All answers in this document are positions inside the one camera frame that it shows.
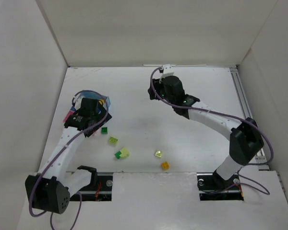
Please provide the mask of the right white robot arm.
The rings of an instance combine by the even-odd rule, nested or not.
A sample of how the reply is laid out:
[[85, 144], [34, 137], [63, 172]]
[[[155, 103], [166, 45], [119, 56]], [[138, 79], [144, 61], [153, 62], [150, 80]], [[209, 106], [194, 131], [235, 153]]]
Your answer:
[[220, 187], [229, 185], [233, 175], [246, 166], [264, 146], [256, 122], [223, 116], [200, 99], [185, 93], [176, 76], [151, 79], [148, 93], [151, 100], [163, 100], [175, 113], [199, 122], [223, 135], [229, 141], [229, 155], [213, 172], [212, 179]]

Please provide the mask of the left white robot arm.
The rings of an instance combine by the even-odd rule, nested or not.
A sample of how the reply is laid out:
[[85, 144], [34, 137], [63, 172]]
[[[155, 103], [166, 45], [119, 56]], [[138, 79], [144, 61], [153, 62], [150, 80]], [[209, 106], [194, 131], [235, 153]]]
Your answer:
[[111, 118], [105, 97], [81, 99], [80, 107], [66, 119], [60, 140], [45, 165], [25, 181], [31, 216], [36, 216], [34, 209], [62, 214], [74, 194], [97, 184], [94, 167], [81, 165], [71, 176], [65, 174], [81, 143]]

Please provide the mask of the pink blue sorting container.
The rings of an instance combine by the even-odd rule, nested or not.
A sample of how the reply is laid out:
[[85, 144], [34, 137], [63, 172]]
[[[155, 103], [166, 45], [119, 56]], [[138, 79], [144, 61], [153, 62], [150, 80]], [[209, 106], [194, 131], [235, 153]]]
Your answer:
[[74, 127], [82, 131], [94, 126], [91, 130], [84, 132], [84, 135], [89, 137], [112, 118], [107, 111], [109, 107], [110, 100], [107, 96], [100, 96], [89, 91], [80, 92], [72, 99], [70, 111], [63, 120], [64, 128]]

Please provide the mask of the small dark green lego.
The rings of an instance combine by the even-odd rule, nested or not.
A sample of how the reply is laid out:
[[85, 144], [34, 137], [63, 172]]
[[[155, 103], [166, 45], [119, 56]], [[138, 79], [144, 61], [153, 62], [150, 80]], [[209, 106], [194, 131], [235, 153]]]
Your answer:
[[106, 135], [108, 133], [108, 128], [107, 127], [102, 127], [101, 128], [101, 134]]

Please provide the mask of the lime green flat lego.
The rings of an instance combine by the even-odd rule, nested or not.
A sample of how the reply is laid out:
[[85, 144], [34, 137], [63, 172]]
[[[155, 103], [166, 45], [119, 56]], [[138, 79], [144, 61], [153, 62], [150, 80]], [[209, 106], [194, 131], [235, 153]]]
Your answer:
[[117, 145], [117, 142], [118, 142], [118, 139], [115, 138], [115, 137], [109, 137], [108, 139], [108, 143], [111, 144], [111, 145]]

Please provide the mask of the green and pale lego pair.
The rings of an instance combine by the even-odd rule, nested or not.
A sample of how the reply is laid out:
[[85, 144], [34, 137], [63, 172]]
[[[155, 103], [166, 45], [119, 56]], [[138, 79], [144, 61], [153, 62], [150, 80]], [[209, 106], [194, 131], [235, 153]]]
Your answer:
[[115, 153], [116, 159], [125, 159], [129, 157], [130, 153], [127, 148], [120, 149], [117, 153]]

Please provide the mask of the pale yellow-green square lego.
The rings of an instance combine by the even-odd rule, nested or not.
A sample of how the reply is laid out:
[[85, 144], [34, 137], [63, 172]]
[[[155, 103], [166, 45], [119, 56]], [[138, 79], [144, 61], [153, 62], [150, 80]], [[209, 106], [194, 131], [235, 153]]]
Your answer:
[[161, 158], [162, 155], [163, 155], [163, 151], [157, 150], [157, 151], [155, 152], [155, 156], [158, 157], [158, 158]]

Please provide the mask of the small orange lego brick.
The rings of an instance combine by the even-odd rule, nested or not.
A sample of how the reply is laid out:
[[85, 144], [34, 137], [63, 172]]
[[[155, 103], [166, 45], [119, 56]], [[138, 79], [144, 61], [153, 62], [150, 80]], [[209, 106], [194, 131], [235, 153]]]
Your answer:
[[169, 163], [167, 161], [161, 163], [162, 170], [168, 170], [169, 169]]

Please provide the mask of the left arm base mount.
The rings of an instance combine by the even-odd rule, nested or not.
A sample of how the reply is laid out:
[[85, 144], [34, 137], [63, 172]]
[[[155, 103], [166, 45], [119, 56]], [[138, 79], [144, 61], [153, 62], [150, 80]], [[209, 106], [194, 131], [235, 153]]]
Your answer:
[[80, 189], [84, 202], [107, 202], [112, 200], [113, 173], [100, 173], [96, 168], [83, 165], [77, 169], [90, 172], [92, 177], [90, 183]]

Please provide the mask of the aluminium rail right side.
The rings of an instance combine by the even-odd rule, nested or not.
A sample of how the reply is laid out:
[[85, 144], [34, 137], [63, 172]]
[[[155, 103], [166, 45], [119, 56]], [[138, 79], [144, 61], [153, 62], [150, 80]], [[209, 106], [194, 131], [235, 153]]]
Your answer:
[[[233, 79], [233, 83], [234, 83], [234, 86], [236, 89], [236, 93], [237, 93], [237, 96], [239, 99], [239, 103], [240, 103], [240, 106], [242, 109], [243, 116], [245, 118], [247, 118], [247, 117], [252, 118], [252, 112], [250, 110], [248, 100], [247, 100], [244, 88], [243, 88], [241, 80], [240, 80], [238, 68], [237, 67], [230, 67], [229, 71], [230, 71], [232, 79]], [[256, 156], [254, 157], [254, 160], [251, 161], [251, 163], [256, 163], [256, 164], [264, 163], [263, 165], [257, 166], [259, 171], [270, 171], [270, 167], [266, 162], [267, 162], [267, 158], [266, 158], [266, 155], [264, 153], [264, 149], [261, 149], [256, 154]]]

